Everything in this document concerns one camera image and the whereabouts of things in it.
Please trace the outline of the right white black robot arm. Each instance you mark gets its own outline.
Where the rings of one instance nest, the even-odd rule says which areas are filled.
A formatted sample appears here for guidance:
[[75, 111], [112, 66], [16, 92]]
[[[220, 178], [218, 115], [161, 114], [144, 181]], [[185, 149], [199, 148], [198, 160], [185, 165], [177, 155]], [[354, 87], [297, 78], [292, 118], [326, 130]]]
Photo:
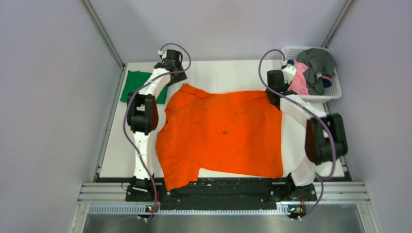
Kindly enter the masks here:
[[317, 109], [290, 90], [285, 69], [267, 71], [266, 77], [268, 99], [282, 113], [285, 196], [298, 200], [313, 194], [316, 179], [328, 181], [338, 174], [337, 161], [348, 151], [343, 118]]

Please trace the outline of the orange t-shirt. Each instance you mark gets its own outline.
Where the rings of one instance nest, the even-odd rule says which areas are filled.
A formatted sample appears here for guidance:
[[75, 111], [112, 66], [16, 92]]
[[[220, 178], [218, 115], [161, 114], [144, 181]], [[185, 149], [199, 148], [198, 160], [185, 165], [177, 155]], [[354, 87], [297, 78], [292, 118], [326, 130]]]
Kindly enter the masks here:
[[171, 97], [156, 153], [168, 190], [200, 169], [279, 178], [282, 113], [263, 91], [211, 94], [184, 84]]

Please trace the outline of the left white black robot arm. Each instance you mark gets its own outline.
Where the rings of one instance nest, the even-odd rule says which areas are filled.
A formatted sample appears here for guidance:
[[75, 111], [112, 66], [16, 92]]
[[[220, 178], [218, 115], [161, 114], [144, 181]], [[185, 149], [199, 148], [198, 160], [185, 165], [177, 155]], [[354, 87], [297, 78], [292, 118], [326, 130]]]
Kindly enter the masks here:
[[130, 198], [137, 201], [157, 201], [157, 189], [152, 166], [154, 156], [154, 130], [159, 114], [156, 99], [166, 86], [187, 79], [182, 66], [183, 55], [177, 50], [158, 52], [161, 60], [149, 79], [135, 92], [129, 93], [123, 119], [123, 129], [130, 127], [133, 134], [127, 137], [135, 150], [135, 168], [128, 187]]

